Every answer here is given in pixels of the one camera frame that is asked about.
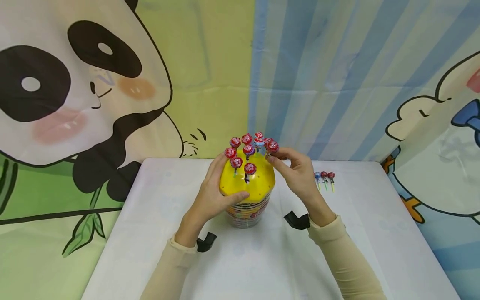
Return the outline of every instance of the beige sleeve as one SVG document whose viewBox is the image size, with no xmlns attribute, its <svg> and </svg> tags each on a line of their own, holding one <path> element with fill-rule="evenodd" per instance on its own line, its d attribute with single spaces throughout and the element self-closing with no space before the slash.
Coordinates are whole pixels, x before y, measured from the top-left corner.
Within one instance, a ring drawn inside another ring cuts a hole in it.
<svg viewBox="0 0 480 300">
<path fill-rule="evenodd" d="M 188 271 L 198 256 L 197 246 L 184 247 L 169 239 L 140 300 L 179 300 Z"/>
<path fill-rule="evenodd" d="M 385 300 L 382 286 L 367 260 L 347 234 L 340 216 L 320 227 L 310 220 L 309 237 L 324 253 L 345 300 Z"/>
</svg>

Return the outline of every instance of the sleeve cuff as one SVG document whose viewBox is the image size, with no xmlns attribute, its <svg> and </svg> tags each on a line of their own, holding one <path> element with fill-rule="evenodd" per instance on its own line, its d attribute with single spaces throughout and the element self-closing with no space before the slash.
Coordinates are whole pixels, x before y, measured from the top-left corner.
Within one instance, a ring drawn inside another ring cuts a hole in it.
<svg viewBox="0 0 480 300">
<path fill-rule="evenodd" d="M 179 267 L 190 267 L 198 256 L 197 245 L 189 248 L 175 242 L 175 235 L 167 241 L 162 253 L 162 259 Z"/>
<path fill-rule="evenodd" d="M 326 243 L 337 240 L 347 234 L 347 228 L 343 224 L 342 218 L 337 215 L 335 221 L 320 227 L 310 219 L 310 228 L 308 228 L 309 237 L 315 242 Z"/>
</svg>

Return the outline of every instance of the plastic container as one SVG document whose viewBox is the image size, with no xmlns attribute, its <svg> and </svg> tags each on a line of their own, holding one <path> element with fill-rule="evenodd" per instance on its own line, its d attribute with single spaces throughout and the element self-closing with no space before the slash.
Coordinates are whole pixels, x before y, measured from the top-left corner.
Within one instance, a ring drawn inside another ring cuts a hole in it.
<svg viewBox="0 0 480 300">
<path fill-rule="evenodd" d="M 244 153 L 239 151 L 237 154 L 243 159 L 243 165 L 237 169 L 237 175 L 234 176 L 234 168 L 229 161 L 226 162 L 220 178 L 220 191 L 225 196 L 240 191 L 250 193 L 250 197 L 230 206 L 226 212 L 230 224 L 238 228 L 250 228 L 258 224 L 268 205 L 270 193 L 275 186 L 275 173 L 272 165 L 261 153 L 255 153 L 248 161 Z M 249 176 L 248 184 L 243 170 L 246 163 L 253 163 L 257 167 L 255 174 Z"/>
</svg>

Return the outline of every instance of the blue bow tie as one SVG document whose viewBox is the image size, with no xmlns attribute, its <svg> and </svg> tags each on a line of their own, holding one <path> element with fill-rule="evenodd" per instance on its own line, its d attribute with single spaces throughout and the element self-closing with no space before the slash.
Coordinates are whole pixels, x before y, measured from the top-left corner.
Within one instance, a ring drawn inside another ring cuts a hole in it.
<svg viewBox="0 0 480 300">
<path fill-rule="evenodd" d="M 452 125 L 473 129 L 475 142 L 480 147 L 480 101 L 475 99 L 459 110 L 452 118 Z"/>
</svg>

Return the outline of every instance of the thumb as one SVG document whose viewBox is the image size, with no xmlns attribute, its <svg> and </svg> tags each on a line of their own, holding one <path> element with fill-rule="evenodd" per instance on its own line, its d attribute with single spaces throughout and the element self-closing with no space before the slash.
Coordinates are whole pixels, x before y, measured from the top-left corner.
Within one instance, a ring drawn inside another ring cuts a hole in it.
<svg viewBox="0 0 480 300">
<path fill-rule="evenodd" d="M 283 177 L 288 176 L 288 172 L 291 171 L 290 167 L 287 166 L 283 161 L 276 158 L 275 156 L 269 156 L 267 161 L 282 174 Z"/>
<path fill-rule="evenodd" d="M 237 204 L 238 202 L 242 202 L 243 200 L 250 197 L 250 194 L 247 191 L 237 192 L 233 195 L 225 197 L 226 201 L 229 205 Z"/>
</svg>

